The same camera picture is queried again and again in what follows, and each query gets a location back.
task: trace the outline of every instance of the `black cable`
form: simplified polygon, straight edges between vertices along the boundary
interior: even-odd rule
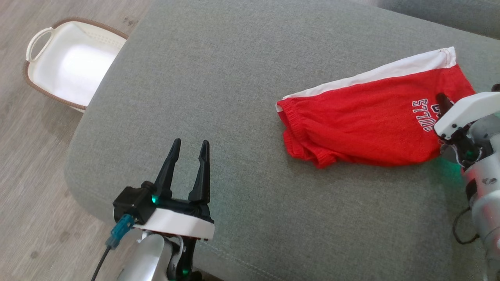
[[[99,263],[97,264],[97,267],[95,268],[94,275],[92,276],[92,279],[90,279],[90,281],[96,281],[97,274],[99,273],[99,270],[101,269],[101,266],[103,265],[104,259],[106,258],[106,256],[110,252],[110,250],[111,250],[111,246],[107,246],[106,250],[102,254],[102,257],[100,258]]]
[[[467,240],[467,241],[462,241],[460,240],[459,238],[459,235],[457,234],[457,224],[459,222],[459,219],[461,216],[463,216],[465,213],[467,213],[468,211],[471,210],[471,207],[467,207],[466,209],[462,210],[456,217],[455,217],[455,220],[453,221],[453,226],[451,228],[451,231],[453,232],[453,236],[455,237],[455,240],[460,244],[460,245],[467,245],[467,244],[470,244],[474,241],[476,241],[476,239],[479,238],[479,235],[476,234],[474,235],[474,237],[472,237],[471,239]]]

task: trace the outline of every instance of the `laundry basket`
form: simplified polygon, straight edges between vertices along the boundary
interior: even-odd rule
[[[49,39],[33,57],[34,46],[46,34]],[[127,38],[99,22],[63,19],[29,42],[24,78],[42,94],[84,112]]]

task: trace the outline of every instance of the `gray upholstery fabric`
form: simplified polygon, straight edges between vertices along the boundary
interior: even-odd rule
[[[376,0],[377,7],[500,39],[500,0]]]
[[[281,97],[455,46],[477,91],[500,79],[500,41],[332,0],[158,0],[78,126],[65,176],[112,223],[112,200],[154,180],[182,139],[173,193],[187,198],[211,144],[213,240],[195,265],[225,281],[480,280],[479,244],[451,222],[467,205],[446,162],[326,169],[287,155]],[[473,233],[467,218],[461,232]]]

